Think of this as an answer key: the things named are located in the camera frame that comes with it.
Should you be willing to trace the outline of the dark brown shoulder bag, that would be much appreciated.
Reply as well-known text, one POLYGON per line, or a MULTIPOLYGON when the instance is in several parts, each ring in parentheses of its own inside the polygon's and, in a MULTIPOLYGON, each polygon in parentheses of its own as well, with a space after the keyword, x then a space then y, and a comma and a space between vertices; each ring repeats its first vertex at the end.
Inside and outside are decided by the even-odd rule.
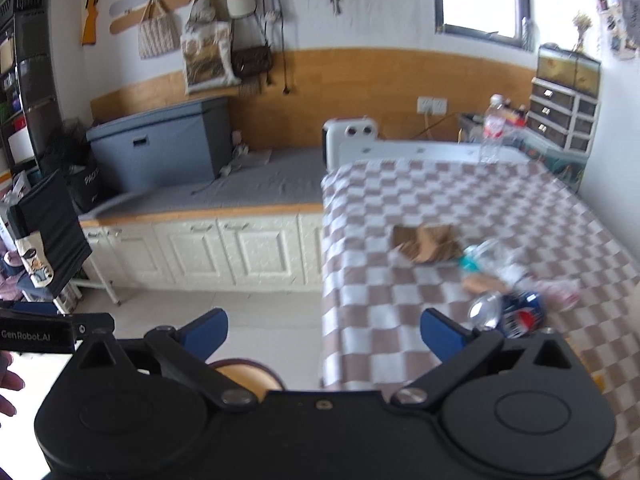
POLYGON ((269 73, 273 66, 273 56, 265 27, 262 26, 262 22, 260 18, 258 18, 256 11, 250 15, 242 16, 242 18, 234 18, 232 20, 231 30, 234 30, 234 24, 236 22, 245 20, 246 18, 252 18, 258 29, 260 41, 257 46, 235 50, 233 47, 235 36, 232 36, 231 66, 234 76, 240 79, 247 79, 269 73))

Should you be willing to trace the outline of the person's left hand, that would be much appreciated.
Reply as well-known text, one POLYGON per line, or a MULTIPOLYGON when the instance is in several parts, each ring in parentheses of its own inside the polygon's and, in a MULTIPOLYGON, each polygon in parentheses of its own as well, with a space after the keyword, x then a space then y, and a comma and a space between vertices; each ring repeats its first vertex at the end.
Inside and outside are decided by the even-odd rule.
MULTIPOLYGON (((10 370, 12 362, 12 356, 9 352, 2 351, 0 356, 1 391, 21 391, 24 388, 25 383, 21 376, 10 370)), ((0 413, 8 417, 13 417, 16 414, 16 407, 3 393, 0 394, 0 413)))

